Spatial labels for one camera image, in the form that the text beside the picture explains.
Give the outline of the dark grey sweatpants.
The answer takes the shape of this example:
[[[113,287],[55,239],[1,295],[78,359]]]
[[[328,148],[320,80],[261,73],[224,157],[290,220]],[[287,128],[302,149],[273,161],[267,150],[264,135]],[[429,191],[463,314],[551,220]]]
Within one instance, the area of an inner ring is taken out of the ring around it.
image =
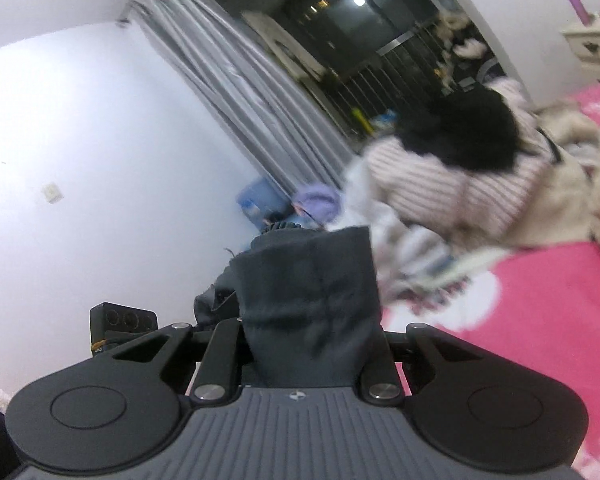
[[[382,341],[370,231],[269,230],[195,298],[194,315],[197,330],[242,322],[258,386],[351,387]]]

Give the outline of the white garment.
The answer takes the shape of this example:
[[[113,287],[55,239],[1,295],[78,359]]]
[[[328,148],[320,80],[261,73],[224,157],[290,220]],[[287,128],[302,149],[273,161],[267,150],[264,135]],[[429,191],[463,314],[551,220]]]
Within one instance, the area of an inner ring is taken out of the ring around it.
[[[343,173],[339,216],[326,229],[366,226],[383,304],[405,300],[412,310],[438,310],[462,294],[471,277],[512,254],[482,246],[460,254],[440,235],[423,226],[408,226],[380,200],[365,160],[356,158]]]

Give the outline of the blue water jug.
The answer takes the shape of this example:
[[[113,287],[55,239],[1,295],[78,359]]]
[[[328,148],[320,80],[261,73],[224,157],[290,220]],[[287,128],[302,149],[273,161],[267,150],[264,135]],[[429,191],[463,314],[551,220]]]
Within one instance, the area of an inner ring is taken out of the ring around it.
[[[246,186],[237,195],[236,203],[258,230],[284,220],[292,213],[288,196],[268,178],[260,178]]]

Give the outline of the purple garment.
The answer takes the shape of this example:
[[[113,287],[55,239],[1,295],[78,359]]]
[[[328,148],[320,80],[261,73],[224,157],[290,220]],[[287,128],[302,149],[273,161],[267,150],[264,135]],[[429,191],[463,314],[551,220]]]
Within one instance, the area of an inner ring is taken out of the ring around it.
[[[341,194],[330,185],[311,183],[300,186],[291,203],[298,214],[324,226],[340,215]]]

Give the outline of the pink floral blanket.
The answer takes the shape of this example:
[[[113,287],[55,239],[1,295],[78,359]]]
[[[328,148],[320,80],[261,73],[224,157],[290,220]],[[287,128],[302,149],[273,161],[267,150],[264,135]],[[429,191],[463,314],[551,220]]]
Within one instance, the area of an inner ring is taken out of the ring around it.
[[[566,151],[587,172],[597,166],[591,142],[569,144]],[[484,237],[446,239],[461,252],[486,244],[512,252],[478,275],[479,284],[494,283],[495,296],[463,292],[442,309],[419,312],[407,301],[388,316],[388,326],[422,321],[441,327],[573,388],[588,409],[574,466],[583,477],[600,479],[600,245],[516,248]]]

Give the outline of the pink white knit sweater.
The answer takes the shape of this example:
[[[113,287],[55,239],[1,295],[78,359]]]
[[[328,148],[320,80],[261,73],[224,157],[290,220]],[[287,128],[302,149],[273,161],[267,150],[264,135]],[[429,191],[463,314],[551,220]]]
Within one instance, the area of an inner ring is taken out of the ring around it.
[[[405,222],[426,226],[449,240],[476,236],[500,242],[522,217],[556,160],[520,83],[498,78],[483,86],[498,92],[516,119],[519,151],[512,170],[478,172],[445,166],[432,155],[404,150],[396,133],[373,142],[364,152],[384,202]]]

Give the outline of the grey curtain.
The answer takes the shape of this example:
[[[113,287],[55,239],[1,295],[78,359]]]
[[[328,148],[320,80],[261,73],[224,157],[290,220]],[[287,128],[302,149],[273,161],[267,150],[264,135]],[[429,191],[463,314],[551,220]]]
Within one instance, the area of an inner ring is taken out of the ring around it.
[[[354,157],[310,97],[214,0],[131,0],[132,17],[249,161],[281,191],[338,188]]]

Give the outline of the beige coat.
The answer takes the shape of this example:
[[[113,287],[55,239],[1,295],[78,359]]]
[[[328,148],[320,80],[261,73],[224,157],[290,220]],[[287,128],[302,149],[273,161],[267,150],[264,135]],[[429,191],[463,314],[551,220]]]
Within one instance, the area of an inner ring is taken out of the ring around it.
[[[557,148],[559,160],[547,171],[502,244],[516,248],[577,242],[600,245],[600,126],[573,101],[544,108],[536,118],[541,132]],[[591,172],[566,151],[577,142],[591,142],[596,148],[597,166]]]

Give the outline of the black garment on pile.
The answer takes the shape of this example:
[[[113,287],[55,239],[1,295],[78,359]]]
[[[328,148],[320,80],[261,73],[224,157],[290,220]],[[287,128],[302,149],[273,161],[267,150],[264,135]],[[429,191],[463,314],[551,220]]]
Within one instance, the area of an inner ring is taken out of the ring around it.
[[[478,172],[512,170],[519,151],[513,113],[498,92],[482,84],[430,100],[400,120],[396,137],[404,150]]]

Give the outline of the white bedside cabinet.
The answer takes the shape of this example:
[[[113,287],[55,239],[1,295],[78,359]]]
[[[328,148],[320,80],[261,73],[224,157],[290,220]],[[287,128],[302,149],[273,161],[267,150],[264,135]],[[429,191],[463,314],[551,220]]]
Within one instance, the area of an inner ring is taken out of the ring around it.
[[[583,78],[588,84],[600,82],[600,14],[591,14],[591,23],[575,21],[560,33],[577,58]]]

